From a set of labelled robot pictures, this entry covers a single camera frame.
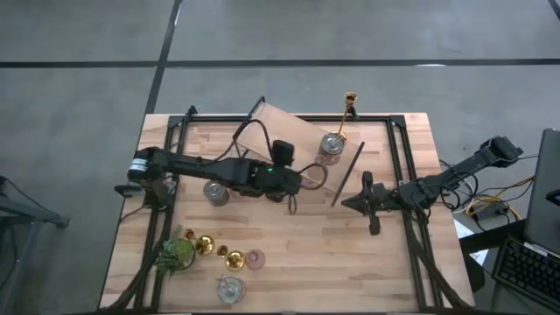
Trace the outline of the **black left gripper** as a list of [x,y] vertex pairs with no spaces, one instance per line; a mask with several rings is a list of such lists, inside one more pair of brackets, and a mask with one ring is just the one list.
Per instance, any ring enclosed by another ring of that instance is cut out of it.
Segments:
[[252,173],[252,186],[259,197],[271,197],[280,202],[285,196],[295,197],[300,188],[311,190],[312,181],[286,167],[261,165]]

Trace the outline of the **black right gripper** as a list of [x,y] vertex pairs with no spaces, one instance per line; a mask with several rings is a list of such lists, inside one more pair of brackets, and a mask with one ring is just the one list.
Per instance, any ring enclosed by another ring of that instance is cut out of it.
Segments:
[[361,182],[361,192],[343,199],[341,205],[367,216],[369,218],[369,233],[378,235],[381,232],[381,223],[376,213],[378,211],[401,210],[402,206],[399,203],[396,191],[386,189],[383,183],[374,183],[371,171],[362,173]]

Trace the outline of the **orange apple cinnamon candle jar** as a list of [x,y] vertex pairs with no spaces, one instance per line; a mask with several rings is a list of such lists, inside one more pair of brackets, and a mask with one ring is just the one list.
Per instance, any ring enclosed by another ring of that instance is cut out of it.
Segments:
[[345,138],[339,133],[327,133],[323,136],[318,147],[316,163],[322,165],[335,165],[340,161],[340,156],[345,149]]

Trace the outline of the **grey wood-pattern candle jar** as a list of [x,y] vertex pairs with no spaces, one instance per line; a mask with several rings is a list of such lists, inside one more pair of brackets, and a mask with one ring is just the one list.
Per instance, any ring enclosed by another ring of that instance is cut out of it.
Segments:
[[203,193],[209,203],[214,207],[223,207],[230,199],[228,189],[212,180],[205,183]]

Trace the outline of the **gold candlestick holder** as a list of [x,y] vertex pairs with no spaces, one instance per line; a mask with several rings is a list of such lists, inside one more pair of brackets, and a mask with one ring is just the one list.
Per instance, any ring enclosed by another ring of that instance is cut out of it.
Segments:
[[239,250],[229,250],[226,245],[217,248],[217,256],[225,259],[226,268],[230,271],[241,270],[245,264],[245,255]]
[[357,118],[357,113],[356,113],[356,109],[355,109],[355,103],[358,99],[357,94],[355,92],[346,92],[345,96],[344,96],[345,100],[345,111],[342,115],[342,118],[340,120],[340,124],[339,127],[334,131],[334,134],[336,135],[336,139],[337,140],[346,140],[347,136],[346,134],[343,132],[343,127],[344,124],[347,120],[347,118],[349,116],[351,116],[351,118],[353,120],[355,120]]
[[215,241],[210,235],[196,236],[193,230],[187,229],[183,233],[183,238],[191,242],[199,255],[206,256],[214,250]]

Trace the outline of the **clear glass jar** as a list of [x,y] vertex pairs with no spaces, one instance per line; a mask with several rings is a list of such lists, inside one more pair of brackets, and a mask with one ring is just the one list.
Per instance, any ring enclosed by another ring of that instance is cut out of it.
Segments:
[[238,277],[227,276],[219,279],[217,295],[221,302],[236,304],[241,302],[246,294],[246,285]]

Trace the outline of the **white paper sheet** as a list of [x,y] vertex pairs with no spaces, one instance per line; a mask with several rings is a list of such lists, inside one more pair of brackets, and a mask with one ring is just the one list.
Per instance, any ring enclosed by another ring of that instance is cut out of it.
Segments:
[[[474,232],[471,229],[469,229],[459,221],[454,220],[454,225],[459,239],[474,235]],[[473,258],[478,265],[483,266],[487,257],[487,253],[488,253],[488,249],[483,249],[471,253],[470,257]]]

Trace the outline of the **black power adapter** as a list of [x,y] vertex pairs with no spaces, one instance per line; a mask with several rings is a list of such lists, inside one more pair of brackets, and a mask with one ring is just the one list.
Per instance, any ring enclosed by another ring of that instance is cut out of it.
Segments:
[[488,220],[494,217],[500,217],[508,213],[509,207],[504,204],[495,204],[487,206],[484,209],[478,211],[473,217],[476,220]]

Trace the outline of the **succulent plant in black pot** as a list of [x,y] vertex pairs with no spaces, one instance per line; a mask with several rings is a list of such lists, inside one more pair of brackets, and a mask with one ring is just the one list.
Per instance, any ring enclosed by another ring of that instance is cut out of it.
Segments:
[[183,236],[183,226],[177,225],[168,240],[163,242],[155,262],[159,276],[172,277],[177,271],[188,269],[194,262],[196,250],[191,240]]

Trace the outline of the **black keyboard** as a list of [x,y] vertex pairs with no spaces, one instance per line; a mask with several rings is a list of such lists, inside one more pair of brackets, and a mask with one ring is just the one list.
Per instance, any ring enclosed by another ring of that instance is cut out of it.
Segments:
[[560,256],[508,237],[500,246],[492,278],[560,312]]

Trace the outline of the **grey laptop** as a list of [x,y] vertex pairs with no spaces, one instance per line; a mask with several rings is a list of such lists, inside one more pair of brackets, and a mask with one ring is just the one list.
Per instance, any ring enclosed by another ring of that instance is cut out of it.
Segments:
[[560,255],[560,130],[542,132],[524,231],[528,241]]

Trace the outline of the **grey metal stand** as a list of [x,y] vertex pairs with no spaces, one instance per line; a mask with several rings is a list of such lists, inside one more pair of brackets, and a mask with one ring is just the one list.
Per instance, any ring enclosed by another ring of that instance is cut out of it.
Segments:
[[13,313],[43,225],[64,229],[69,221],[0,176],[0,315]]

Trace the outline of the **wooden shelf riser black frame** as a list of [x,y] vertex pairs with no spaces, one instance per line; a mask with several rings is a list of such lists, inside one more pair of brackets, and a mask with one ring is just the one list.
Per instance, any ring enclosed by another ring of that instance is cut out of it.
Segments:
[[[282,140],[294,146],[291,169],[306,176],[305,171],[315,162],[319,153],[321,139],[327,133],[334,132],[340,119],[333,115],[322,115],[317,122],[299,118],[267,102],[260,104],[252,114],[253,122],[239,135],[238,143],[249,150],[252,158],[270,159],[266,148],[265,134],[274,142]],[[322,186],[312,182],[312,189],[300,189],[292,206],[299,209],[304,203],[311,202],[323,195],[327,204],[336,204],[361,190],[362,169],[357,165],[365,143],[359,128],[353,122],[346,122],[343,128],[346,134],[345,149],[337,164],[324,165],[328,177]]]

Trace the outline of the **black aluminium table frame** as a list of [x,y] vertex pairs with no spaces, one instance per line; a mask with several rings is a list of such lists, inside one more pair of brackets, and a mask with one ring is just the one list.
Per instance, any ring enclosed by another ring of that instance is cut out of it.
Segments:
[[188,177],[178,182],[172,214],[150,214],[138,197],[127,199],[100,309],[107,310],[131,283],[163,228],[182,226],[231,249],[260,249],[265,264],[259,270],[236,271],[247,291],[241,302],[225,304],[217,295],[218,280],[228,272],[224,260],[213,253],[198,255],[191,267],[173,276],[150,273],[127,306],[128,313],[416,311],[415,268],[401,214],[382,213],[381,232],[373,236],[368,220],[340,202],[360,190],[364,171],[387,187],[438,173],[428,117],[363,114],[344,130],[361,147],[353,169],[343,172],[345,186],[300,192],[295,214],[289,214],[283,202],[236,195],[225,206],[212,206],[204,197],[203,181]]

